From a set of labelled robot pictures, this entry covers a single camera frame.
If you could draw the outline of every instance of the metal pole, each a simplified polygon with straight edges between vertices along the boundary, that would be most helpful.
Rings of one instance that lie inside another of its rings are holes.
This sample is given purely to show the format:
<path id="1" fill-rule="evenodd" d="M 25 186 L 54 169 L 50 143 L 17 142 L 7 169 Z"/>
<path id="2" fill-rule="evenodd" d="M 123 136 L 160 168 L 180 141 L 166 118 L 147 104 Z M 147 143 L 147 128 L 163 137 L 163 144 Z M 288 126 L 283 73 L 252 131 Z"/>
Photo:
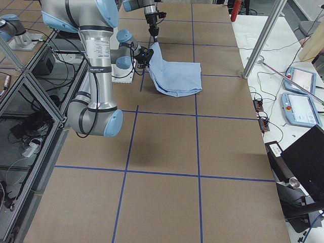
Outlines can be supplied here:
<path id="1" fill-rule="evenodd" d="M 19 58 L 13 53 L 9 45 L 0 37 L 0 50 L 4 53 L 4 55 L 15 65 L 15 67 L 23 71 L 24 65 L 19 60 Z"/>
<path id="2" fill-rule="evenodd" d="M 248 63 L 244 69 L 243 78 L 249 77 L 249 75 L 257 61 L 257 58 L 259 57 L 259 55 L 262 51 L 262 48 L 264 47 L 264 44 L 266 43 L 266 41 L 267 41 L 267 39 L 275 25 L 280 13 L 282 12 L 282 9 L 284 8 L 286 2 L 287 2 L 287 0 L 276 0 L 276 2 L 274 3 L 271 14 L 264 24 L 264 27 L 261 31 L 259 39 L 258 39 L 257 43 L 255 44 L 254 49 L 251 53 L 251 56 L 248 60 Z"/>

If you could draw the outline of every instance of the blue and white device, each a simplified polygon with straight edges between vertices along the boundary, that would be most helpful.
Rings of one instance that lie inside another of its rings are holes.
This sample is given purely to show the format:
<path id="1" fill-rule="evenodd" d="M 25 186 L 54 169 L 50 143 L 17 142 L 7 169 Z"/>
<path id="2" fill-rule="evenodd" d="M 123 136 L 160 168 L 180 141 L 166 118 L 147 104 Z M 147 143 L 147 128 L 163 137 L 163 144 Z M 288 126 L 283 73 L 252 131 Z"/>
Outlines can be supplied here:
<path id="1" fill-rule="evenodd" d="M 315 104 L 308 95 L 283 93 L 281 103 L 291 125 L 307 128 L 316 124 L 322 126 Z"/>
<path id="2" fill-rule="evenodd" d="M 286 76 L 308 92 L 315 94 L 316 73 L 295 67 L 290 67 L 286 72 Z M 299 94 L 305 94 L 304 91 L 300 90 L 298 87 L 288 82 L 287 80 L 284 80 L 283 84 L 286 90 Z"/>

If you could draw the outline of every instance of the red cylinder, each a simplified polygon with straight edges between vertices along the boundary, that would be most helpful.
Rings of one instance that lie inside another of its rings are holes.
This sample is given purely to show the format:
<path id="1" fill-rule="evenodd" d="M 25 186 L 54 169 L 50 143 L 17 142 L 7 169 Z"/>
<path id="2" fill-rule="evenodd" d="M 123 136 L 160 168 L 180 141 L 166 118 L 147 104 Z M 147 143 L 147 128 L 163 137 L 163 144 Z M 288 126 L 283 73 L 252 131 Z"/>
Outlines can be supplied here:
<path id="1" fill-rule="evenodd" d="M 239 8 L 241 7 L 241 4 L 242 4 L 242 0 L 235 0 L 234 8 L 233 8 L 232 15 L 231 15 L 232 22 L 235 22 L 237 14 L 239 12 Z"/>

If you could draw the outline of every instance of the blue towel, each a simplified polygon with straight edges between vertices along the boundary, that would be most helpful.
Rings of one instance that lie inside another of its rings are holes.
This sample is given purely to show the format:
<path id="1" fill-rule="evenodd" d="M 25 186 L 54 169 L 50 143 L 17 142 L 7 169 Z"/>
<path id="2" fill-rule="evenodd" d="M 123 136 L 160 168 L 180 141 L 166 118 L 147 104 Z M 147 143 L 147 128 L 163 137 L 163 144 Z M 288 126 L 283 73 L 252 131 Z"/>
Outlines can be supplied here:
<path id="1" fill-rule="evenodd" d="M 166 95 L 182 97 L 201 91 L 200 63 L 167 62 L 163 60 L 158 43 L 151 47 L 154 54 L 148 71 L 156 89 Z"/>

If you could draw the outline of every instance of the white table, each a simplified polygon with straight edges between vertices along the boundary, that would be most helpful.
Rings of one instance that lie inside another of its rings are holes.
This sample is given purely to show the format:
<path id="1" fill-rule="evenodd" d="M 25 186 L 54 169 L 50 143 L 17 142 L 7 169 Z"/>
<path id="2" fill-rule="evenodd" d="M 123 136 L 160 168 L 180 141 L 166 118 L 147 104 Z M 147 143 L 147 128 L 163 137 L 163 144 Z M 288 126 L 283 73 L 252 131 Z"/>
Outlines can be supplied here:
<path id="1" fill-rule="evenodd" d="M 251 55 L 252 49 L 261 33 L 261 30 L 266 22 L 267 17 L 264 16 L 244 16 L 238 15 L 235 22 L 232 23 L 237 45 L 240 48 L 240 55 L 243 62 L 243 66 L 245 67 L 248 57 Z M 293 31 L 289 27 L 287 21 L 284 17 L 279 17 L 275 27 L 273 28 L 263 50 L 272 50 L 272 49 L 280 49 L 285 46 L 289 46 L 287 48 L 283 48 L 281 50 L 274 50 L 274 51 L 262 51 L 261 55 L 265 58 L 265 63 L 272 66 L 274 69 L 278 71 L 285 71 L 288 66 L 291 64 L 296 52 L 300 48 L 300 44 L 296 39 Z M 310 62 L 299 62 L 294 63 L 292 66 L 299 67 L 305 70 L 309 70 L 311 72 L 316 72 L 315 68 Z M 267 72 L 273 73 L 270 69 L 265 67 L 262 64 L 257 64 L 254 66 L 249 78 L 248 83 L 250 87 L 254 87 L 257 93 L 260 93 L 264 98 L 273 99 L 271 95 L 263 93 L 260 90 L 260 85 L 258 83 L 258 72 Z M 266 91 L 271 94 L 276 94 L 277 99 L 273 103 L 270 100 L 264 100 L 263 108 L 265 112 L 270 115 L 271 114 L 271 107 L 272 115 L 270 117 L 270 121 L 276 124 L 278 127 L 281 128 L 283 131 L 283 139 L 280 142 L 280 146 L 283 150 L 289 147 L 292 143 L 294 143 L 298 138 L 300 138 L 303 134 L 305 134 L 309 128 L 298 127 L 298 126 L 291 126 L 288 124 L 284 112 L 282 110 L 281 105 L 281 94 L 284 92 L 288 92 L 283 88 L 281 84 L 282 78 L 278 74 L 268 75 L 268 74 L 259 74 L 261 80 L 261 87 L 263 91 Z M 324 87 L 324 83 L 317 74 L 317 86 Z M 324 98 L 324 90 L 316 89 L 316 96 L 323 99 Z M 318 111 L 324 111 L 324 107 L 321 106 L 318 102 L 314 102 Z M 324 116 L 320 115 L 320 119 L 324 124 Z M 264 142 L 270 141 L 279 141 L 281 139 L 281 131 L 276 128 L 274 125 L 270 124 L 270 132 L 264 134 Z M 287 228 L 289 230 L 289 234 L 291 237 L 291 242 L 297 242 L 299 237 L 302 237 L 302 234 L 296 233 L 292 226 L 287 223 Z M 312 229 L 310 235 L 307 238 L 307 243 L 320 243 L 323 242 L 324 239 L 324 227 L 322 228 L 314 228 Z"/>

